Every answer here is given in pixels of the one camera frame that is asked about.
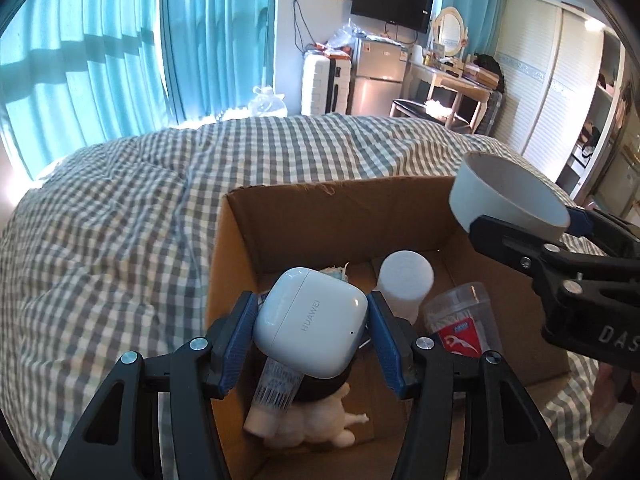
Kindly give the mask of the person's right hand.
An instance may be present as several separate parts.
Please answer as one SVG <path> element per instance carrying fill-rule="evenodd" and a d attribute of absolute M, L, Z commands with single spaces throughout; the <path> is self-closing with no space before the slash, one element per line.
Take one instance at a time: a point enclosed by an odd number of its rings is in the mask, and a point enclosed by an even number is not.
<path fill-rule="evenodd" d="M 631 407 L 618 402 L 615 393 L 614 367 L 600 363 L 590 401 L 590 434 L 602 445 L 610 445 L 623 427 Z"/>

